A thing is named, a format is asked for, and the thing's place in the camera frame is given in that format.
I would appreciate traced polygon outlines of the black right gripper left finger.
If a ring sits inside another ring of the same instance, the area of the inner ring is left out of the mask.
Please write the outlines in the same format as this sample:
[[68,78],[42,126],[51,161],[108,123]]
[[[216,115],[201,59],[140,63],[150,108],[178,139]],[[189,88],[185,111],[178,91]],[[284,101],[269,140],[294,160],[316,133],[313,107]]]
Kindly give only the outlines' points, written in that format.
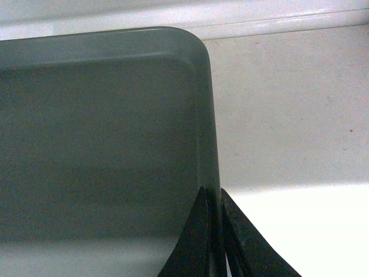
[[178,242],[158,276],[209,276],[210,237],[211,215],[206,191],[201,187]]

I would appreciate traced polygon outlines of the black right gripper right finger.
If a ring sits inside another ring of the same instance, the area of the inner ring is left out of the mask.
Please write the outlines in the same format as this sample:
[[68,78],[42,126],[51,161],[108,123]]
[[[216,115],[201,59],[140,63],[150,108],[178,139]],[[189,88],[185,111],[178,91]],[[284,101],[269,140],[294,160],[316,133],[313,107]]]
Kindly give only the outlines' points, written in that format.
[[300,276],[272,248],[224,189],[221,199],[224,245],[232,276]]

